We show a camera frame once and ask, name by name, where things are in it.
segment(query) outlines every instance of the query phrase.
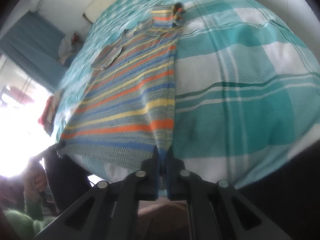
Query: person's hand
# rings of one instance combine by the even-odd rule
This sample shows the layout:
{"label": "person's hand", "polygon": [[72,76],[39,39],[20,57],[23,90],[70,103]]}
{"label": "person's hand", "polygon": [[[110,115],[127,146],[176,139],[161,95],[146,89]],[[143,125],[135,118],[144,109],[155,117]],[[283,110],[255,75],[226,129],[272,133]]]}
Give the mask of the person's hand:
{"label": "person's hand", "polygon": [[31,200],[40,199],[40,192],[47,186],[44,168],[34,160],[30,160],[23,174],[24,194]]}

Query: curtain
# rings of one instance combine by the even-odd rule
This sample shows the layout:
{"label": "curtain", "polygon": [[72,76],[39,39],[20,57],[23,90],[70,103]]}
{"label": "curtain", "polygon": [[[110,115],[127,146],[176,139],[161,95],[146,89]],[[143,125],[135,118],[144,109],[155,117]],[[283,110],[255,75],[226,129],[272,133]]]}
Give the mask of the curtain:
{"label": "curtain", "polygon": [[27,12],[0,40],[0,52],[50,92],[55,92],[67,68],[58,62],[65,34],[34,12]]}

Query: black device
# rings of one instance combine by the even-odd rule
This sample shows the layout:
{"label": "black device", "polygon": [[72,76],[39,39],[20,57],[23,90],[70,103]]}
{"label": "black device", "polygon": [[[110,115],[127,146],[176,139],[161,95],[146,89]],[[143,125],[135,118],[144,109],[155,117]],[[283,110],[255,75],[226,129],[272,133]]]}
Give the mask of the black device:
{"label": "black device", "polygon": [[169,200],[187,201],[191,240],[291,239],[227,181],[207,182],[186,170],[172,147],[160,170],[154,147],[139,171],[119,182],[98,182],[34,240],[134,239],[139,201],[156,200],[164,176]]}

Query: teal checkered blanket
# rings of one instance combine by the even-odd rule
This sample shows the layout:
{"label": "teal checkered blanket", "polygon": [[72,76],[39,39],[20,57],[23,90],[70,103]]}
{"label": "teal checkered blanket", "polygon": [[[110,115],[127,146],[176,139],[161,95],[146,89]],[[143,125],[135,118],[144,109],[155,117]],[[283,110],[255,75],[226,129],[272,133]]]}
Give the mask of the teal checkered blanket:
{"label": "teal checkered blanket", "polygon": [[[288,26],[254,0],[118,0],[93,24],[67,71],[53,138],[83,98],[90,65],[156,4],[181,2],[175,58],[173,151],[203,179],[236,187],[279,169],[320,138],[320,66]],[[139,168],[130,156],[101,161],[72,154],[109,181]]]}

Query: metal screw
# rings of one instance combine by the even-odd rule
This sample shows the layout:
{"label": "metal screw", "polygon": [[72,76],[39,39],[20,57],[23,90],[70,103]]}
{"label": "metal screw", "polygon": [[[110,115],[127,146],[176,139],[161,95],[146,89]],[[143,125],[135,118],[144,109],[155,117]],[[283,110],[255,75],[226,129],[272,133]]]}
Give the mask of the metal screw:
{"label": "metal screw", "polygon": [[218,184],[220,187],[228,187],[229,186],[229,183],[225,180],[219,180]]}
{"label": "metal screw", "polygon": [[137,171],[136,172],[136,176],[139,177],[139,178],[142,178],[146,175],[146,172],[145,171]]}
{"label": "metal screw", "polygon": [[99,181],[98,182],[98,188],[105,188],[108,186],[108,182],[106,182],[105,180]]}
{"label": "metal screw", "polygon": [[183,177],[188,177],[190,175],[190,171],[182,170],[182,171],[180,171],[180,175]]}

